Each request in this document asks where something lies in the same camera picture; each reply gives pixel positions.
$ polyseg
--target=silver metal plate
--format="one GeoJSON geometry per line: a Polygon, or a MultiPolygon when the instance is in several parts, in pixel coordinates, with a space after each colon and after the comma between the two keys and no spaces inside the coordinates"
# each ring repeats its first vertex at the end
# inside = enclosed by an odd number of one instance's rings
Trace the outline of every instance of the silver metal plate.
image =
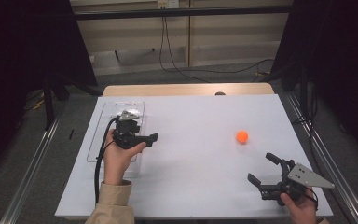
{"type": "Polygon", "coordinates": [[[121,113],[121,116],[118,120],[124,121],[124,120],[131,120],[131,119],[138,119],[139,116],[132,114],[131,112],[128,112],[127,110],[123,110],[123,113],[121,113]]]}
{"type": "Polygon", "coordinates": [[[333,189],[335,187],[334,184],[315,174],[312,170],[300,163],[293,168],[287,177],[304,186],[327,189],[333,189]]]}

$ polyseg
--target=white table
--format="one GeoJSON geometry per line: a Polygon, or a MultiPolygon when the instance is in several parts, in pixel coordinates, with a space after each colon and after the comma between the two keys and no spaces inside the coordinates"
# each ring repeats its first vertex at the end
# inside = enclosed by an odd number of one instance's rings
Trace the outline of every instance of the white table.
{"type": "MultiPolygon", "coordinates": [[[[92,137],[106,102],[145,102],[146,134],[159,133],[144,150],[140,173],[131,179],[129,205],[145,219],[287,217],[275,201],[261,200],[248,173],[262,184],[281,180],[271,152],[310,168],[278,95],[101,97],[74,165],[56,216],[86,219],[94,208],[93,172],[87,162],[92,137]],[[246,130],[249,140],[235,139],[246,130]]],[[[317,215],[333,213],[323,192],[317,215]]]]}

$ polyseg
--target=beige sleeve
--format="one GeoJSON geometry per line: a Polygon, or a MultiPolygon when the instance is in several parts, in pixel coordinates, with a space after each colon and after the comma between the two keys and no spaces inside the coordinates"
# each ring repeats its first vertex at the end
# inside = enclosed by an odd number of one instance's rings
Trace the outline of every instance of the beige sleeve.
{"type": "Polygon", "coordinates": [[[123,180],[122,186],[102,183],[99,202],[86,224],[133,224],[133,211],[127,206],[131,187],[127,180],[123,180]]]}
{"type": "Polygon", "coordinates": [[[321,221],[318,219],[318,224],[330,224],[330,222],[327,221],[327,219],[323,218],[321,221]]]}

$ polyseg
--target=hand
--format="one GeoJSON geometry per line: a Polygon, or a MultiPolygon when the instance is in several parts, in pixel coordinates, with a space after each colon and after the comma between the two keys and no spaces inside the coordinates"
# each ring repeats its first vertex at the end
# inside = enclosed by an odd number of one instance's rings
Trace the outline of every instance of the hand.
{"type": "Polygon", "coordinates": [[[130,166],[131,158],[142,152],[146,143],[140,143],[130,149],[118,147],[113,142],[113,129],[109,130],[106,136],[105,144],[109,144],[103,154],[104,163],[104,184],[121,185],[124,172],[130,166]]]}
{"type": "MultiPolygon", "coordinates": [[[[306,194],[313,198],[312,192],[307,189],[306,194]]],[[[302,196],[294,202],[286,193],[281,194],[283,203],[290,211],[290,218],[294,224],[316,224],[315,203],[307,197],[302,196]]]]}

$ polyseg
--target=metal rail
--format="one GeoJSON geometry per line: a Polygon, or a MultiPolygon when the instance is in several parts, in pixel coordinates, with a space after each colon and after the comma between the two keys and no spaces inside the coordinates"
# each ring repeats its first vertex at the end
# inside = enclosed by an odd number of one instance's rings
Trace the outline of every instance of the metal rail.
{"type": "Polygon", "coordinates": [[[34,154],[34,157],[31,160],[31,163],[24,175],[24,178],[17,187],[16,193],[11,199],[10,204],[7,207],[7,210],[5,211],[4,215],[2,216],[0,224],[16,223],[20,211],[25,203],[25,200],[27,199],[28,193],[31,190],[34,179],[36,178],[41,161],[43,160],[43,157],[46,154],[51,139],[54,136],[55,131],[57,130],[64,107],[65,105],[58,106],[58,115],[49,127],[49,129],[43,134],[42,140],[39,143],[39,146],[34,154]]]}
{"type": "Polygon", "coordinates": [[[31,15],[29,19],[41,20],[107,20],[129,18],[153,18],[153,17],[184,17],[184,16],[216,16],[216,15],[239,15],[239,14],[271,14],[271,13],[299,13],[307,12],[316,5],[304,6],[268,6],[268,7],[205,7],[205,8],[169,8],[147,9],[129,11],[90,11],[76,12],[73,14],[46,14],[31,15]]]}
{"type": "MultiPolygon", "coordinates": [[[[292,93],[286,93],[286,96],[295,110],[296,115],[300,118],[302,116],[301,109],[299,108],[299,101],[292,93]]],[[[304,131],[307,135],[310,135],[310,126],[309,122],[302,122],[304,131]]],[[[312,131],[312,144],[315,146],[316,152],[318,153],[319,157],[321,158],[327,172],[330,174],[331,178],[333,179],[334,184],[336,185],[339,193],[341,194],[345,204],[351,211],[356,223],[358,223],[358,198],[349,186],[348,182],[345,180],[345,177],[339,171],[336,163],[334,162],[333,158],[331,157],[330,153],[328,152],[326,146],[324,145],[322,139],[320,138],[319,134],[313,130],[312,131]]]]}

